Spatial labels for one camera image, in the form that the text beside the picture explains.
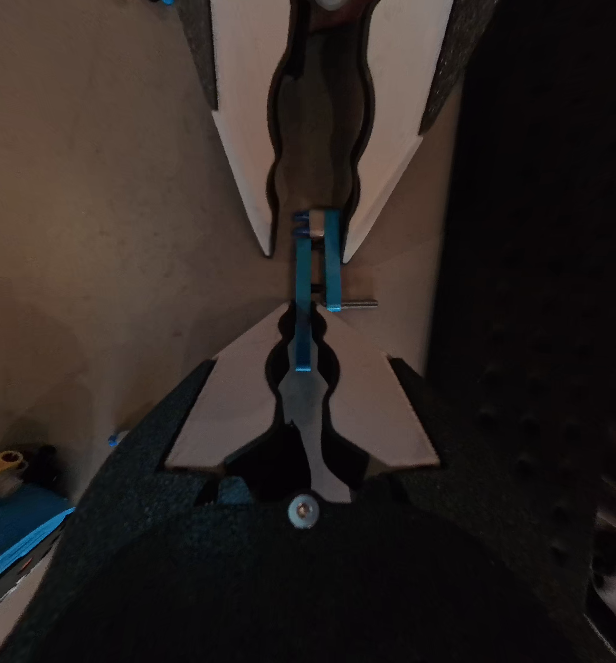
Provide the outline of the blue perforated beam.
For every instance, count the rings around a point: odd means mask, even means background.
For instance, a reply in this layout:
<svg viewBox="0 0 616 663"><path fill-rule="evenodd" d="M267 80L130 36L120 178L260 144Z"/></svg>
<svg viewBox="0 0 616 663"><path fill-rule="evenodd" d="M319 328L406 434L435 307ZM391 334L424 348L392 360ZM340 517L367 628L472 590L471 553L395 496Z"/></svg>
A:
<svg viewBox="0 0 616 663"><path fill-rule="evenodd" d="M295 370L311 371L312 239L307 228L295 232Z"/></svg>
<svg viewBox="0 0 616 663"><path fill-rule="evenodd" d="M324 285L326 309L342 310L340 211L324 211Z"/></svg>

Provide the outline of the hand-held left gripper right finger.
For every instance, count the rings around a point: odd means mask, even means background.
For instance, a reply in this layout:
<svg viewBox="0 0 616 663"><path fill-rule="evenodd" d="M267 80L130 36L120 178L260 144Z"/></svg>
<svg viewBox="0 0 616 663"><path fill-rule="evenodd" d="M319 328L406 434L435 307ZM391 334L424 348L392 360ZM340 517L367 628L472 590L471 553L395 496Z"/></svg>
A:
<svg viewBox="0 0 616 663"><path fill-rule="evenodd" d="M313 338L319 372L328 385L322 406L322 453L330 435L392 471L437 468L438 454L390 357L360 332L320 304L313 310Z"/></svg>

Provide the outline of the blue yellow toy vehicle model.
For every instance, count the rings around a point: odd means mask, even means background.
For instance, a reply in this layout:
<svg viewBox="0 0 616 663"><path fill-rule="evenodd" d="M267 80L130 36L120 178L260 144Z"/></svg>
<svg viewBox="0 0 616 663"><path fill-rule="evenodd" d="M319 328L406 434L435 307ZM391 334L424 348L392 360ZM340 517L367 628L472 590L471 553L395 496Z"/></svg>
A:
<svg viewBox="0 0 616 663"><path fill-rule="evenodd" d="M55 447L0 452L0 602L58 540L74 511L58 492Z"/></svg>

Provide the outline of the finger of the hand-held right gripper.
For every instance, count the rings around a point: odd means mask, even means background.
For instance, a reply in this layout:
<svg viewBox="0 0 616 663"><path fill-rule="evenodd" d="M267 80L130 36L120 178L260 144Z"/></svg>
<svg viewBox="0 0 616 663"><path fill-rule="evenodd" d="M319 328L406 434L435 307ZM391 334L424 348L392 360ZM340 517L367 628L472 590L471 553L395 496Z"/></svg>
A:
<svg viewBox="0 0 616 663"><path fill-rule="evenodd" d="M263 254L273 253L267 193L276 154L269 95L287 50L290 1L212 1L218 107L212 112L247 219Z"/></svg>
<svg viewBox="0 0 616 663"><path fill-rule="evenodd" d="M422 138L436 64L452 1L380 1L371 12L364 64L373 92L370 137L357 163L358 203L343 261L369 234Z"/></svg>

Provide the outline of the grey desk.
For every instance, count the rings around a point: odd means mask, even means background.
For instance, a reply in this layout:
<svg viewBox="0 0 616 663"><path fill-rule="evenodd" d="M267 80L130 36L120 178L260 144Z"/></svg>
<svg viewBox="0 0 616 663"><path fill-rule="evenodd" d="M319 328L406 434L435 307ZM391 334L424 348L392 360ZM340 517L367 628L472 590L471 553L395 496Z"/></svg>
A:
<svg viewBox="0 0 616 663"><path fill-rule="evenodd" d="M251 662L251 615L279 631L290 617L323 621L317 571L264 570L262 588L237 593L220 544L253 535L299 539L286 503L315 493L337 511L356 491L324 489L333 472L310 456L322 436L328 389L319 372L312 294L311 371L295 370L293 214L340 211L342 301L333 312L390 357L412 365L396 339L427 362L436 270L453 148L428 162L422 141L349 262L357 163L372 122L364 64L371 12L309 34L299 46L290 1L287 50L273 77L269 129L276 159L267 183L273 253L247 219L175 9L148 1L0 1L0 449L14 433L43 432L65 464L76 509L37 593L0 650L0 662ZM438 172L436 187L415 162ZM270 430L223 471L164 462L214 357L283 303L282 340L266 377L277 397ZM107 439L129 434L116 447Z"/></svg>

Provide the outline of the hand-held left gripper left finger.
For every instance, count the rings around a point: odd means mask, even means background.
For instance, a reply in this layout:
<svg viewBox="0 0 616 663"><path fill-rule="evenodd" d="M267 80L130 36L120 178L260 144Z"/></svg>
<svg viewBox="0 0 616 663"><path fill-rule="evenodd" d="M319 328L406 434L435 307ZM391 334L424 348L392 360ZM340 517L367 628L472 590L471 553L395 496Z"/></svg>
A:
<svg viewBox="0 0 616 663"><path fill-rule="evenodd" d="M289 303L281 304L214 357L164 462L167 469L223 471L233 454L270 430L277 397L265 369L289 309Z"/></svg>

